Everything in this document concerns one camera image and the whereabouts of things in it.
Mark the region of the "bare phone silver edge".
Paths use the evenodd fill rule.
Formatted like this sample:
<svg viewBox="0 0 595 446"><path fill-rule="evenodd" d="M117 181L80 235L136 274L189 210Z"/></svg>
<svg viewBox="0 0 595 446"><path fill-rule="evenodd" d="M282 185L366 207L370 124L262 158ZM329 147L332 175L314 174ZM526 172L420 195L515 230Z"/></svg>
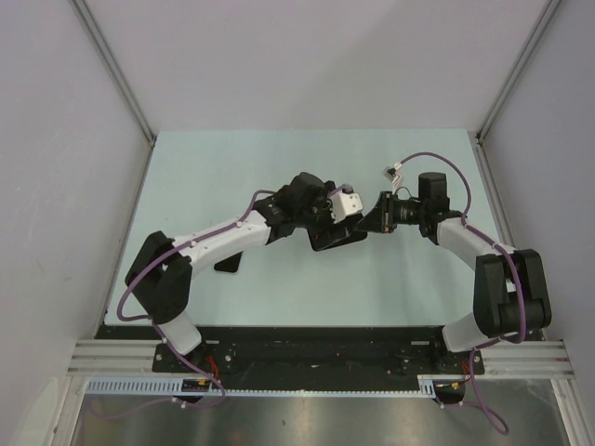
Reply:
<svg viewBox="0 0 595 446"><path fill-rule="evenodd" d="M237 273L242 260L242 252L236 253L233 256L227 257L213 266L216 272L234 274Z"/></svg>

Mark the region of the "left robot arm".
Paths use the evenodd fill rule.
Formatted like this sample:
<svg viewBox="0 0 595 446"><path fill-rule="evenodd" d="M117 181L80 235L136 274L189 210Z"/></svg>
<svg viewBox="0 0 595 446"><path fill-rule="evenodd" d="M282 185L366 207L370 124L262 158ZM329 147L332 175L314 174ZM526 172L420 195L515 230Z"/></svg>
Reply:
<svg viewBox="0 0 595 446"><path fill-rule="evenodd" d="M277 191L257 190L238 217L186 236L150 234L125 277L125 296L142 306L143 319L173 349L183 370L199 369L205 360L202 335L186 307L192 279L200 272L304 229L314 251L348 242L362 215L361 197L348 185L302 172Z"/></svg>

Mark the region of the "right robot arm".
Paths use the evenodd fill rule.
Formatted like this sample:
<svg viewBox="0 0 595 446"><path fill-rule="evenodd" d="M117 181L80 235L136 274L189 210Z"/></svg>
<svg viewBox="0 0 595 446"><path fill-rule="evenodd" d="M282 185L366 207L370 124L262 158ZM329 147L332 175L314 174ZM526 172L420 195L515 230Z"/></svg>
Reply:
<svg viewBox="0 0 595 446"><path fill-rule="evenodd" d="M430 365L452 372L462 352L498 341L521 343L552 321L549 290L540 254L498 243L450 208L444 173L418 176L418 196L400 199L382 191L357 230L388 234L400 225L418 227L422 237L450 251L474 272L472 311L442 328L443 341L429 349Z"/></svg>

